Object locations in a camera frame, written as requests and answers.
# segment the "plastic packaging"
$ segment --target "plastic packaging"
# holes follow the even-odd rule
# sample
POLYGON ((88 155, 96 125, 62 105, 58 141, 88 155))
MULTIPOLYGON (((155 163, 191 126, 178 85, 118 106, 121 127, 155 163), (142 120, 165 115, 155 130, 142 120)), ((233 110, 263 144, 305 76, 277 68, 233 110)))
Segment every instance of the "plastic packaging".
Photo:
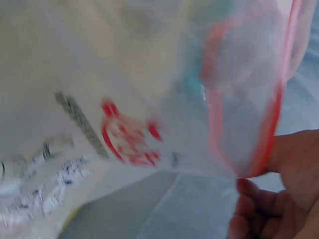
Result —
POLYGON ((26 171, 4 180, 0 235, 32 236, 155 169, 262 170, 300 0, 2 4, 0 152, 26 171))

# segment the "gray floor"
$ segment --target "gray floor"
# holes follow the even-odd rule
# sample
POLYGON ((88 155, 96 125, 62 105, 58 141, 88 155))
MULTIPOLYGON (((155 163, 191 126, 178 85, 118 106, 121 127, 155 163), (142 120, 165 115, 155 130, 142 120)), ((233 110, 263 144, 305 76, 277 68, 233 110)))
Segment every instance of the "gray floor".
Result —
MULTIPOLYGON (((310 46, 288 83, 277 134, 319 128, 318 25, 317 10, 310 46)), ((255 181, 267 190, 283 188, 275 174, 255 181)), ((86 205, 60 239, 224 239, 236 198, 232 181, 162 172, 86 205)))

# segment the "finger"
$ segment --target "finger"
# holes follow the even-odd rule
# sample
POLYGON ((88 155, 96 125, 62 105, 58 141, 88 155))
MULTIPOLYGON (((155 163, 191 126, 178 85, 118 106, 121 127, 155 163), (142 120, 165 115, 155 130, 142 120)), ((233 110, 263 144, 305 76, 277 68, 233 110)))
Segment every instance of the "finger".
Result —
POLYGON ((250 197, 246 195, 239 196, 235 207, 235 214, 250 217, 254 214, 255 209, 255 204, 250 197))
MULTIPOLYGON (((260 190, 256 184, 247 179, 237 180, 237 190, 239 194, 245 195, 251 198, 256 210, 267 217, 281 216, 284 211, 285 202, 288 200, 288 194, 286 191, 280 193, 269 192, 266 190, 260 190)), ((240 197, 241 203, 238 201, 239 208, 245 211, 247 215, 247 207, 252 208, 250 202, 245 197, 240 197)))
POLYGON ((319 130, 304 130, 275 137, 272 155, 266 172, 282 173, 285 165, 296 155, 302 155, 314 142, 319 140, 319 130))
POLYGON ((254 216, 249 220, 251 233, 256 237, 259 237, 266 221, 267 219, 264 216, 260 215, 259 213, 255 213, 254 216))
POLYGON ((234 216, 229 223, 229 239, 246 239, 249 234, 249 224, 245 217, 241 215, 234 216))
POLYGON ((280 223, 281 223, 280 218, 268 219, 264 225, 264 228, 262 229, 260 237, 265 239, 273 238, 279 228, 280 223))

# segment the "plastic bag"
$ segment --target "plastic bag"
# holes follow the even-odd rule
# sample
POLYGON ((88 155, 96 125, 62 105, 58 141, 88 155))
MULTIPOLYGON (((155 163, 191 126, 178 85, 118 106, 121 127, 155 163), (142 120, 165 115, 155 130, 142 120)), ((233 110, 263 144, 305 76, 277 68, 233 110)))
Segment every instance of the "plastic bag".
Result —
POLYGON ((3 176, 1 234, 32 235, 155 169, 262 169, 299 0, 1 4, 0 152, 18 171, 3 176))

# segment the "human hand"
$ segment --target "human hand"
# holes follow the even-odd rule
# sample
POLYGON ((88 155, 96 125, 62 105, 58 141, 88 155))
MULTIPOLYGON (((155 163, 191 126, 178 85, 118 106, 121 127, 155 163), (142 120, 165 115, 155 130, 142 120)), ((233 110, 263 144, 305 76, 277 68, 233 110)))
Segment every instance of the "human hand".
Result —
POLYGON ((229 239, 319 238, 319 130, 277 136, 267 172, 281 174, 285 191, 237 180, 240 194, 229 239))

